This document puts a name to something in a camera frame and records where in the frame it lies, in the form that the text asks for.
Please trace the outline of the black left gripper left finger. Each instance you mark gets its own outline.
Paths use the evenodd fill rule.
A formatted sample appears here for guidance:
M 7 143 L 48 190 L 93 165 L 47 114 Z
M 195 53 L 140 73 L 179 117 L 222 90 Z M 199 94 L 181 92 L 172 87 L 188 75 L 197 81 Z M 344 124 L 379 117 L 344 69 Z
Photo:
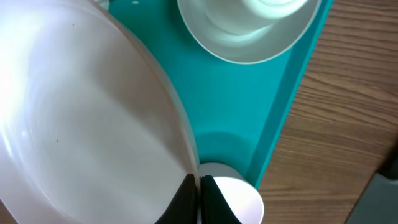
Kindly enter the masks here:
M 197 186 L 193 174 L 187 174 L 166 211 L 155 224 L 195 224 L 197 222 Z

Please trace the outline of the pink plate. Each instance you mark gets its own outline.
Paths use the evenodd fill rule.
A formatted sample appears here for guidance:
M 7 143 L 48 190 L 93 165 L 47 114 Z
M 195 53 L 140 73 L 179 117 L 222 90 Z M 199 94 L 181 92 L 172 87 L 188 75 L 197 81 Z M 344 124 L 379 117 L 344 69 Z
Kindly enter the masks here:
M 1 2 L 1 200 L 18 223 L 155 223 L 197 160 L 173 85 L 108 11 Z

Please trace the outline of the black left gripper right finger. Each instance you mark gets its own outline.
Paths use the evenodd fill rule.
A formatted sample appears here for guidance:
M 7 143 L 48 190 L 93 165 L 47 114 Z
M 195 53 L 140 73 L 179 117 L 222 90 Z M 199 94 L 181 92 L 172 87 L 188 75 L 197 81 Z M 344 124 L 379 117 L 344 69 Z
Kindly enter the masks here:
M 241 224 L 211 175 L 201 178 L 201 223 Z

